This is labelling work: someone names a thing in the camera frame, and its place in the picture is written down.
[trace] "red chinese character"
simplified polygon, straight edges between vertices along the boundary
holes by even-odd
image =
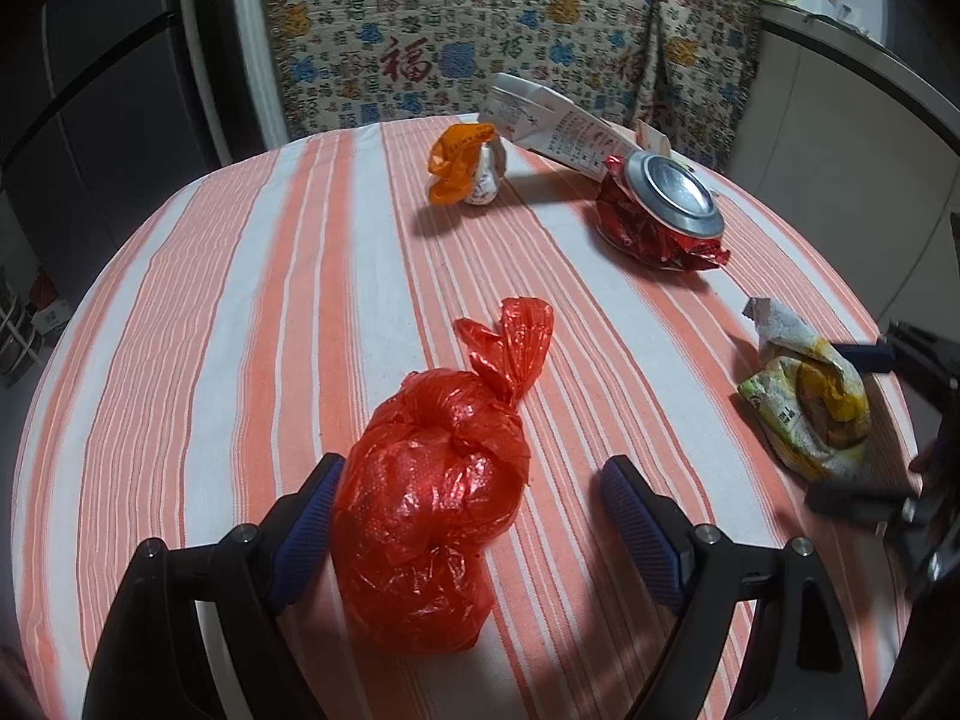
[[[424,80],[433,69],[433,63],[424,59],[424,50],[421,48],[424,43],[426,38],[421,38],[400,50],[400,41],[391,37],[390,47],[380,56],[381,76],[390,76],[394,81],[397,76],[403,76],[414,83]]]

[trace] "striped tablecloth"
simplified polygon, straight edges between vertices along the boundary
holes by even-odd
[[[810,536],[877,699],[905,626],[899,576],[870,538],[803,508],[734,393],[757,367],[749,295],[837,340],[872,341],[868,313],[794,230],[700,167],[733,250],[705,274],[612,251],[592,229],[595,184],[513,148],[495,204],[429,208],[426,154],[451,121],[329,132],[203,177],[80,306],[32,404],[13,501],[17,615],[52,720],[80,716],[141,539],[210,543],[257,522],[323,452],[349,451],[408,372],[466,368],[450,323],[490,322],[507,295],[548,300],[557,321],[520,405],[530,485],[488,551],[496,608],[472,651],[384,655],[349,630],[326,566],[282,627],[330,717],[622,717],[673,620],[598,511],[592,480],[621,452],[694,522],[768,545]],[[892,378],[868,393],[875,475],[902,477],[904,399]],[[750,619],[741,604],[705,717],[723,714]]]

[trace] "yellow and white wrapper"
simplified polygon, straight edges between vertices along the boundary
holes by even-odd
[[[757,326],[763,367],[738,391],[779,459],[808,482],[856,476],[870,434],[860,374],[776,300],[750,298],[743,314]]]

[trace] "floor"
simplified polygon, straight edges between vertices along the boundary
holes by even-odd
[[[0,645],[21,651],[20,633],[13,605],[10,519],[13,498],[13,471],[20,445],[20,432],[30,400],[40,381],[40,365],[33,365],[23,378],[9,389],[0,384]]]

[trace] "patterned cloth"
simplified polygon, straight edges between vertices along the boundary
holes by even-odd
[[[758,0],[265,0],[292,137],[476,111],[491,74],[637,117],[709,167],[750,93]]]
[[[344,624],[327,565],[281,627],[328,716],[624,717],[673,618],[599,511],[596,471],[620,452],[693,522],[757,544],[810,536],[875,702],[904,631],[899,573],[880,541],[803,507],[734,395],[757,369],[747,295],[840,341],[876,338],[870,314],[794,230],[696,165],[733,250],[708,274],[643,269],[597,242],[596,185],[512,146],[493,205],[429,207],[424,154],[450,124],[338,130],[203,177],[83,300],[37,389],[13,493],[16,612],[51,720],[80,717],[141,539],[210,543],[258,522],[323,452],[349,451],[408,372],[469,367],[450,322],[492,320],[505,295],[543,298],[557,319],[520,403],[530,484],[487,552],[493,614],[468,652],[386,655]],[[875,475],[893,483],[916,451],[910,420],[895,377],[867,386]],[[738,605],[706,717],[723,716],[749,616]]]

